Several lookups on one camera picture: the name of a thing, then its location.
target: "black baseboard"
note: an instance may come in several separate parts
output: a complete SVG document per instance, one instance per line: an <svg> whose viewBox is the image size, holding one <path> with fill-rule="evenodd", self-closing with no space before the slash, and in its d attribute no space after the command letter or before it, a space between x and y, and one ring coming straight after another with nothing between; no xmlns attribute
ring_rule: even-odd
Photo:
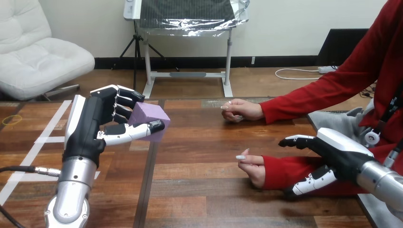
<svg viewBox="0 0 403 228"><path fill-rule="evenodd" d="M152 57L151 69L171 68L225 68L226 57L167 57L166 60L160 57ZM231 68L237 67L309 67L315 66L317 56L261 56L255 57L252 64L252 57L232 57ZM95 58L95 69L133 69L134 57L123 57L119 60L114 58ZM145 69L144 58L138 61L137 69Z"/></svg>

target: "red sleeve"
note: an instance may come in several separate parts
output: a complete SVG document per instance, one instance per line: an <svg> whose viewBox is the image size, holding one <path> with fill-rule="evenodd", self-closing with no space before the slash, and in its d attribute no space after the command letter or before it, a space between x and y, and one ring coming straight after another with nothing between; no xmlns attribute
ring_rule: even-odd
<svg viewBox="0 0 403 228"><path fill-rule="evenodd" d="M380 162L384 162L396 144L389 144L371 148L370 151ZM295 183L299 182L309 173L324 165L320 157L286 157L274 158L263 156L264 166L266 169L265 190L283 190ZM396 160L395 167L402 167L403 159ZM361 187L347 181L336 181L326 187L313 191L311 195L317 196L351 196L360 193L366 193Z"/></svg>
<svg viewBox="0 0 403 228"><path fill-rule="evenodd" d="M402 7L402 0L387 1L367 34L337 71L287 95L261 103L266 122L298 118L331 107L376 81Z"/></svg>

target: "robotic hand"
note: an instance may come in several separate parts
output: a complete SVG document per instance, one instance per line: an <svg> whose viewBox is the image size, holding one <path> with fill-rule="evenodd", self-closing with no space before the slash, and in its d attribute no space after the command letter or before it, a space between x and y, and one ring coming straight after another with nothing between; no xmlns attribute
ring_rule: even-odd
<svg viewBox="0 0 403 228"><path fill-rule="evenodd" d="M287 197L320 189L336 180L351 181L385 202L389 211L403 221L403 177L390 169L403 148L402 142L390 152L384 165L366 147L328 128L319 129L316 137L287 137L279 145L309 148L322 156L326 164L285 189Z"/></svg>
<svg viewBox="0 0 403 228"><path fill-rule="evenodd" d="M45 210L46 227L82 228L89 216L88 197L106 145L130 142L165 128L161 120L128 125L138 92L116 85L91 91L89 98L76 95L67 122L63 166L56 196ZM115 121L118 125L99 126Z"/></svg>

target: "purple block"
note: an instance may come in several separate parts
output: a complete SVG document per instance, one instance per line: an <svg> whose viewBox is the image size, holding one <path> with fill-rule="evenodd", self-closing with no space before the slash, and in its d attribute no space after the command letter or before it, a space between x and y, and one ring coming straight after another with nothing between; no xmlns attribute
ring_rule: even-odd
<svg viewBox="0 0 403 228"><path fill-rule="evenodd" d="M159 105L137 102L128 123L129 125L143 124L154 120L162 120L165 124L165 129L139 140L160 142L171 120Z"/></svg>

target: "black strap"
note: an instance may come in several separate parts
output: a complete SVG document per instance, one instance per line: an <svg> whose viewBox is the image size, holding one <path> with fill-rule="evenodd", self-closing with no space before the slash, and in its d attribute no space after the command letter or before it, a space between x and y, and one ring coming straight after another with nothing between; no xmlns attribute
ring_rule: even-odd
<svg viewBox="0 0 403 228"><path fill-rule="evenodd" d="M394 150L397 151L397 152L399 152L399 153L403 150L403 139L401 139L401 140L398 142L398 144L396 145L396 147L395 147Z"/></svg>
<svg viewBox="0 0 403 228"><path fill-rule="evenodd" d="M379 121L378 125L374 129L374 132L379 134L382 129L384 128L386 122L392 117L392 115L396 112L396 110L400 107L402 107L402 93L403 93L403 82L400 83L399 87L397 88L396 92L394 93L394 96L389 103L387 109L385 110L384 114L381 117L381 120Z"/></svg>

